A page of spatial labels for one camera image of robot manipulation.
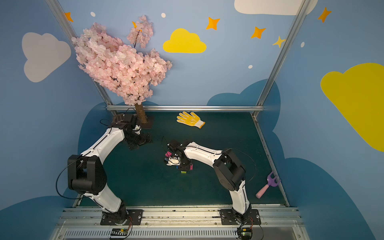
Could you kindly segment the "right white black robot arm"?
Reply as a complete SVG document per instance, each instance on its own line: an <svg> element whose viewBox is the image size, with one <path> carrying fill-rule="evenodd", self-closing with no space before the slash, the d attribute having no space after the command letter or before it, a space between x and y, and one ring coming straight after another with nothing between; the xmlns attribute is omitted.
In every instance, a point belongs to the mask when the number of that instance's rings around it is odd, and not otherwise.
<svg viewBox="0 0 384 240"><path fill-rule="evenodd" d="M224 218L241 224L246 222L252 209L246 192L246 167L233 150L213 150L192 141L172 140L168 143L166 158L168 165L178 166L182 172L191 170L193 160L212 167L232 199L232 213Z"/></svg>

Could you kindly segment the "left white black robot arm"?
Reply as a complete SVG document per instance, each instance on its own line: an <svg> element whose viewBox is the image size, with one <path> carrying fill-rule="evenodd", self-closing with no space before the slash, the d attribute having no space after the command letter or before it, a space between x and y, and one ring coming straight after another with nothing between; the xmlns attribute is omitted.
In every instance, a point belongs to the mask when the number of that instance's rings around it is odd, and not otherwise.
<svg viewBox="0 0 384 240"><path fill-rule="evenodd" d="M116 123L87 150L68 159L68 188L91 199L102 210L101 225L124 226L130 218L123 200L108 187L104 161L121 142L131 149L150 143L149 134L137 124Z"/></svg>

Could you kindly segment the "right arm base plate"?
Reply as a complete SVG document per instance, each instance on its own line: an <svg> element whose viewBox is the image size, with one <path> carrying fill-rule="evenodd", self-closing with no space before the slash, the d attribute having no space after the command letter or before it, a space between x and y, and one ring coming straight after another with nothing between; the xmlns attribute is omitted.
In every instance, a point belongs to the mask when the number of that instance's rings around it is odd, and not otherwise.
<svg viewBox="0 0 384 240"><path fill-rule="evenodd" d="M261 225L261 216L257 209L250 209L244 215L241 215L233 209L221 209L220 217L222 225L241 225L251 224Z"/></svg>

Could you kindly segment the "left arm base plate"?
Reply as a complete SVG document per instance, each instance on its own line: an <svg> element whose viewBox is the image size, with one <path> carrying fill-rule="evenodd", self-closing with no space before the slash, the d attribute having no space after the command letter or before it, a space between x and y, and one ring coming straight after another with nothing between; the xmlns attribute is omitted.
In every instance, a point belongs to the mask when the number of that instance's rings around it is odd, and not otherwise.
<svg viewBox="0 0 384 240"><path fill-rule="evenodd" d="M123 210L116 213L102 212L101 226L139 226L143 210Z"/></svg>

